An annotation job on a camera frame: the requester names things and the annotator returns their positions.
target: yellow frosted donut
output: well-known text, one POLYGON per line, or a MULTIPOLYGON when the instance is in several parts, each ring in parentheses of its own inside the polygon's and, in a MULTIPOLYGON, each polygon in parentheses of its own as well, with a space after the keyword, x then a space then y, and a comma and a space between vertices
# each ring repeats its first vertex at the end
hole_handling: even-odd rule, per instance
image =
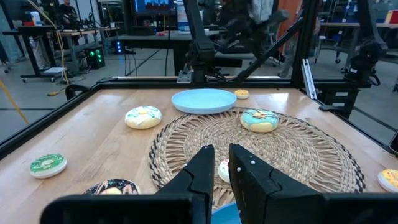
POLYGON ((162 120, 162 113, 153 106, 139 106, 127 112, 124 121, 130 128, 147 129, 154 127, 162 120))
POLYGON ((398 170, 383 170, 378 177, 381 187, 388 192, 398 193, 398 170))
POLYGON ((234 93, 236 97, 241 100, 249 98, 250 95, 247 90, 236 90, 234 93))

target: round wicker mat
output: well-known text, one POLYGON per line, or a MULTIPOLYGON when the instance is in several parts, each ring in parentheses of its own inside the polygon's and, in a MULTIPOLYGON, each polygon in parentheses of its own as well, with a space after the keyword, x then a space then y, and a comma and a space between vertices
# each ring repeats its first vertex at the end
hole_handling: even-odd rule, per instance
POLYGON ((187 114, 166 125, 154 140, 149 165, 158 188, 167 184, 201 149, 215 147, 213 208, 234 200, 231 186, 217 174, 229 144, 240 144, 283 173, 321 192, 363 192, 364 175, 334 138, 305 121, 279 114, 271 133, 248 131, 239 122, 247 108, 214 115, 187 114))

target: wooden table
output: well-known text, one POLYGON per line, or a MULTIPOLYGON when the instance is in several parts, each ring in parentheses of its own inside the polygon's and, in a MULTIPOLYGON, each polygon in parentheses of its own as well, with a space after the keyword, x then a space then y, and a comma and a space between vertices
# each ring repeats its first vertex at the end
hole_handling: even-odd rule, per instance
MULTIPOLYGON (((0 161, 0 223, 37 223, 41 211, 63 195, 80 194, 112 178, 133 180, 142 193, 153 194, 148 153, 156 134, 183 115, 171 102, 181 90, 99 90, 65 116, 0 161), (124 124, 131 109, 150 103, 163 113, 162 122, 147 130, 124 124), (48 153, 61 153, 67 168, 40 180, 29 174, 30 163, 48 153)), ((384 192, 377 174, 398 169, 397 159, 370 139, 296 89, 252 89, 236 106, 260 107, 308 121, 333 136, 352 153, 366 177, 366 189, 384 192)))

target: plate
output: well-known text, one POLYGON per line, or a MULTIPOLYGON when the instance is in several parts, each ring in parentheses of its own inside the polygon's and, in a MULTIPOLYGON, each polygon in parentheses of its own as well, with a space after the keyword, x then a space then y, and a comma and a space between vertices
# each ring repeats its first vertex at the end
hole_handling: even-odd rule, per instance
POLYGON ((241 224, 236 203, 217 209, 211 216, 211 224, 241 224))
POLYGON ((231 109, 236 96, 225 90, 196 89, 174 94, 172 102, 176 109, 190 114, 216 114, 231 109))

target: donut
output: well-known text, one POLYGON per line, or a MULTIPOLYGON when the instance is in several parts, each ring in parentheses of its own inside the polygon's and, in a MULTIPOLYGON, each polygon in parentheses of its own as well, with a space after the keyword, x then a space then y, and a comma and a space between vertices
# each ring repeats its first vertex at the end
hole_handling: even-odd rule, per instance
POLYGON ((124 121, 130 128, 147 129, 157 126, 162 113, 154 106, 139 106, 127 112, 124 121))
POLYGON ((217 169, 217 173, 218 173, 219 177, 227 183, 229 183, 228 163, 229 163, 229 159, 223 160, 217 169))
POLYGON ((249 98, 250 95, 247 90, 236 90, 234 93, 236 97, 241 100, 249 98))
POLYGON ((137 195, 139 192, 138 186, 130 180, 110 179, 94 185, 83 195, 137 195))
POLYGON ((47 154, 30 164, 30 174, 43 179, 61 173, 67 166, 67 159, 61 154, 47 154))
POLYGON ((246 110, 241 116, 241 124, 249 131, 268 133, 278 126, 279 118, 271 111, 262 109, 246 110))
POLYGON ((398 170, 386 169, 379 173, 379 184, 384 190, 398 193, 398 170))

